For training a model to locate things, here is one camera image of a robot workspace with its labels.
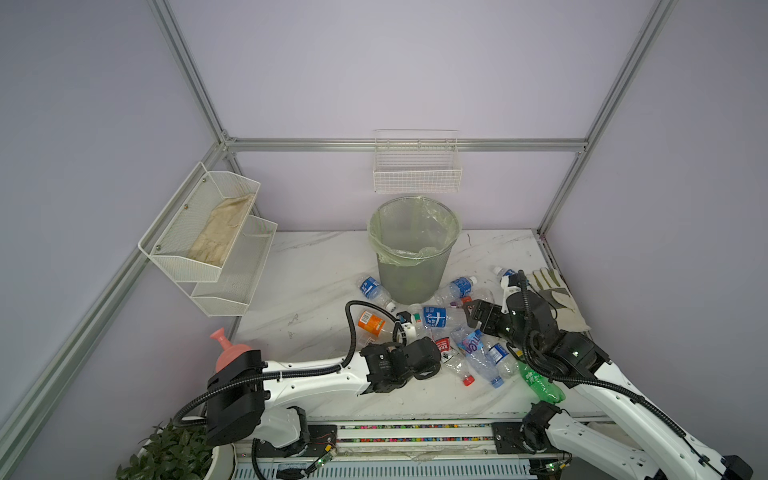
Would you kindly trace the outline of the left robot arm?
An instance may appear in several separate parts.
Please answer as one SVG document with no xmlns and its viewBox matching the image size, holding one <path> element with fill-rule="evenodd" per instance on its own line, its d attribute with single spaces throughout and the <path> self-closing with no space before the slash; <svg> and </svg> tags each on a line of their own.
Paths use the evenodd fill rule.
<svg viewBox="0 0 768 480">
<path fill-rule="evenodd" d="M 171 423 L 177 428 L 203 427 L 210 446 L 254 437 L 278 449 L 302 449 L 309 443 L 309 430 L 300 399 L 331 393 L 388 394 L 410 380 L 439 373 L 441 353 L 429 338 L 372 343 L 358 351 L 354 307 L 383 310 L 362 300 L 345 304 L 350 345 L 342 359 L 288 365 L 266 361 L 260 350 L 249 347 L 232 355 L 234 347 L 226 344 L 224 366 L 209 379 L 206 392 L 181 407 Z"/>
</svg>

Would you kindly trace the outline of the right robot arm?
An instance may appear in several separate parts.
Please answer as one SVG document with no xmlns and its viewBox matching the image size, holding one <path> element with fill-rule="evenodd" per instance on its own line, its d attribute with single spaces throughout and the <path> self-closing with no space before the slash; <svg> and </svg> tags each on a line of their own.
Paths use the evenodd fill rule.
<svg viewBox="0 0 768 480">
<path fill-rule="evenodd" d="M 555 269 L 502 271 L 502 300 L 474 300 L 463 308 L 469 327 L 505 341 L 548 381 L 561 383 L 597 406 L 636 443 L 631 448 L 540 401 L 524 417 L 522 445 L 533 453 L 573 454 L 617 479 L 749 479 L 737 455 L 723 455 L 691 436 L 647 399 L 610 356 L 582 330 L 584 318 Z"/>
</svg>

